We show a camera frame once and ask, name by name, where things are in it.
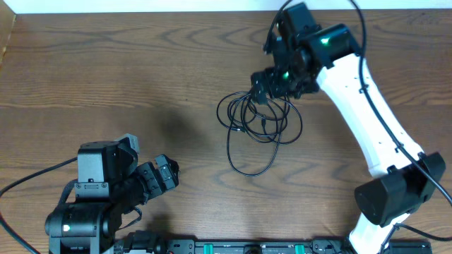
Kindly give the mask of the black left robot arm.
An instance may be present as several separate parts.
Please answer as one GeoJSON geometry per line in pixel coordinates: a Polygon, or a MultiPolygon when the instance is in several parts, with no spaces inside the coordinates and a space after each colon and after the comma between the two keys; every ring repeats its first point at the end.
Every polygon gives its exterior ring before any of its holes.
{"type": "Polygon", "coordinates": [[[78,149],[78,178],[45,222],[50,253],[104,253],[123,229],[122,216],[176,188],[179,165],[166,155],[139,164],[132,137],[85,143],[78,149]]]}

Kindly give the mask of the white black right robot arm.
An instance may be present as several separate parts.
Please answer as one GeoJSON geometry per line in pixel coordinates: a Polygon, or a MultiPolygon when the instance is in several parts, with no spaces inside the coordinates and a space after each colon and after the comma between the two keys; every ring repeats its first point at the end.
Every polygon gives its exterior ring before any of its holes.
{"type": "Polygon", "coordinates": [[[304,94],[325,92],[366,159],[371,181],[355,189],[361,212],[348,236],[354,253],[429,253],[419,242],[395,243],[405,220],[442,191],[446,164],[403,129],[379,92],[358,42],[346,25],[321,27],[303,3],[285,2],[270,25],[263,50],[274,66],[251,76],[249,107],[276,99],[291,107],[304,94]]]}

